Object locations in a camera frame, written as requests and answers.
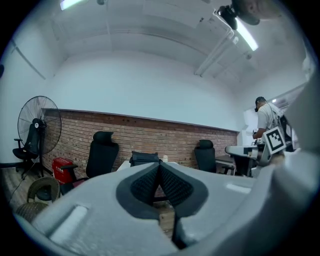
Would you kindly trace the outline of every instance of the fan stand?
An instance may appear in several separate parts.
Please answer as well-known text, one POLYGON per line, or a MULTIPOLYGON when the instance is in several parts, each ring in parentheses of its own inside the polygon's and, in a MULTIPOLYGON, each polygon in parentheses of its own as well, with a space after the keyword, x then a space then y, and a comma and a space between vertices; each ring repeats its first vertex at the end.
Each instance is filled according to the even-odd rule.
MULTIPOLYGON (((42 134, 43 131, 39 134, 39 165, 40 165, 40 172, 41 177, 44 176, 44 168, 42 165, 42 134)), ((36 197, 42 201, 51 201, 51 187, 50 186, 44 186, 36 192, 36 197)))

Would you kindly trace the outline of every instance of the black bag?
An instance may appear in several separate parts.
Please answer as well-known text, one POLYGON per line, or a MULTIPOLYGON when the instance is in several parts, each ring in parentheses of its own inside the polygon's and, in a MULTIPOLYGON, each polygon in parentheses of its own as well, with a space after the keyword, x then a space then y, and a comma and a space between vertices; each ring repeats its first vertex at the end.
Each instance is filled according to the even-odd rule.
POLYGON ((158 153, 140 153, 132 151, 132 156, 129 160, 132 166, 144 165, 147 163, 159 163, 158 153))

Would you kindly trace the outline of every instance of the fluorescent light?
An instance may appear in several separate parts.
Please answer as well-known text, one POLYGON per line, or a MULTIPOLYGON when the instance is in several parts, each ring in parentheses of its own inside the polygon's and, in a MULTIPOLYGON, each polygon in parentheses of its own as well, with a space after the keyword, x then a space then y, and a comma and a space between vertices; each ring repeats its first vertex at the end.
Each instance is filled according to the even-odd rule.
POLYGON ((252 51, 255 51, 258 49, 258 44, 256 40, 253 38, 253 36, 250 34, 250 32, 247 30, 247 28, 243 25, 243 23, 238 19, 236 19, 236 23, 238 25, 238 28, 236 31, 239 32, 239 34, 243 37, 243 39, 247 42, 247 44, 250 46, 252 51))
POLYGON ((83 1, 83 0, 63 0, 60 3, 61 10, 63 11, 65 9, 69 8, 70 6, 73 6, 81 1, 83 1))

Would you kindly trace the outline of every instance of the red brick wall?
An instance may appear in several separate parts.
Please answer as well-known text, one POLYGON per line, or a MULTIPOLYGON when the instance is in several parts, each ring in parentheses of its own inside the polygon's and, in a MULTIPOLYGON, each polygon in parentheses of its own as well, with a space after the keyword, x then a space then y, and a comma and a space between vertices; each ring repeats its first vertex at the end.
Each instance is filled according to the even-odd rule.
POLYGON ((86 176, 90 143, 98 131, 114 132, 112 139, 119 144, 119 154, 113 169, 117 170, 124 160, 129 160, 132 151, 168 156, 168 161, 198 168, 194 148, 200 139, 213 142, 215 155, 225 155, 227 145, 237 145, 237 132, 196 125, 165 121, 87 113, 61 111, 62 131, 53 151, 43 156, 43 165, 52 169, 52 160, 57 157, 70 159, 79 168, 75 175, 86 176))

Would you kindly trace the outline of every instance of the desk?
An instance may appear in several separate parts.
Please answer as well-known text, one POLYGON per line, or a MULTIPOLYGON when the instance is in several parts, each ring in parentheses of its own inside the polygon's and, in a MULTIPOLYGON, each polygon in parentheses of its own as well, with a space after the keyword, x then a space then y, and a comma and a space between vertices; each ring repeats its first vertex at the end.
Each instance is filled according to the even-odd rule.
POLYGON ((131 163, 129 163, 129 160, 125 160, 121 165, 120 167, 118 168, 118 170, 116 171, 121 171, 123 169, 127 169, 127 168, 130 168, 131 166, 131 163))
POLYGON ((222 164, 222 165, 226 165, 226 166, 236 167, 236 165, 234 163, 234 159, 232 157, 230 157, 230 155, 228 155, 228 154, 223 155, 223 156, 217 156, 215 158, 215 162, 222 164))

